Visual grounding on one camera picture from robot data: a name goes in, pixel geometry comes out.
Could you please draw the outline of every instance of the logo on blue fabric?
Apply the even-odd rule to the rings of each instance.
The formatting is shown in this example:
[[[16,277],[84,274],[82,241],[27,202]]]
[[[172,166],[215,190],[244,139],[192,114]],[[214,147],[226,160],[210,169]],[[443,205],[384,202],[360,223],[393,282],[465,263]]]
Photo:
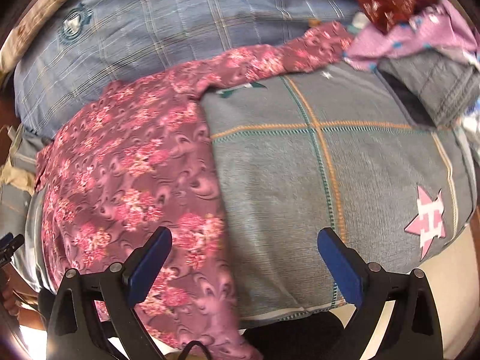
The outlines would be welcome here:
[[[79,4],[72,9],[63,19],[62,25],[58,30],[60,41],[70,44],[77,39],[82,33],[83,27],[90,23],[92,15],[92,9],[84,4]]]

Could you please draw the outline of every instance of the beige surface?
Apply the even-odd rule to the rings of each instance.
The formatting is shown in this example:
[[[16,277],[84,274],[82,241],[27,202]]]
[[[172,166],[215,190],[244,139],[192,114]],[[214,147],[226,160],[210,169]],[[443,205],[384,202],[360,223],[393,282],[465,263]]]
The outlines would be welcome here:
[[[470,339],[480,320],[479,276],[470,228],[446,250],[420,265],[426,273],[442,329],[445,359],[454,359]],[[394,302],[388,302],[361,360],[376,354],[385,333]],[[355,307],[332,310],[346,325]]]

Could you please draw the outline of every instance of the beige cloth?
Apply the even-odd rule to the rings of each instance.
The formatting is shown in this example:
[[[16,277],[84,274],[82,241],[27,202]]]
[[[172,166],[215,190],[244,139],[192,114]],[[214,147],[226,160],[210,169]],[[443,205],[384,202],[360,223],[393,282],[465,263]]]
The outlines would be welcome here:
[[[0,50],[0,85],[11,72],[40,29],[67,0],[37,0],[20,23],[11,30]]]
[[[35,175],[12,166],[8,158],[5,165],[0,168],[0,184],[10,184],[32,196],[35,192]]]

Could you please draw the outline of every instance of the blue and white cloth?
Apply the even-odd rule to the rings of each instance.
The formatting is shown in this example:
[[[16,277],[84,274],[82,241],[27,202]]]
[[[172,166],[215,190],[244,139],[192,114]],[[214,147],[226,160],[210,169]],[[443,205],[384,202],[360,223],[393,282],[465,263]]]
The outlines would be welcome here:
[[[52,138],[114,80],[251,44],[282,44],[308,19],[351,22],[356,0],[69,0],[18,64],[25,127]]]

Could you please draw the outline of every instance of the pink star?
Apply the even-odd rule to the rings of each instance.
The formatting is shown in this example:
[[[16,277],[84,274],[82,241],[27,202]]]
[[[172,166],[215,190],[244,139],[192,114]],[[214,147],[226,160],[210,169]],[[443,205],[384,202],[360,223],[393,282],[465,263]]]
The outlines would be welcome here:
[[[425,257],[434,237],[445,238],[443,226],[443,201],[442,190],[434,201],[427,195],[425,190],[417,186],[418,215],[405,227],[405,232],[420,236],[421,260]]]

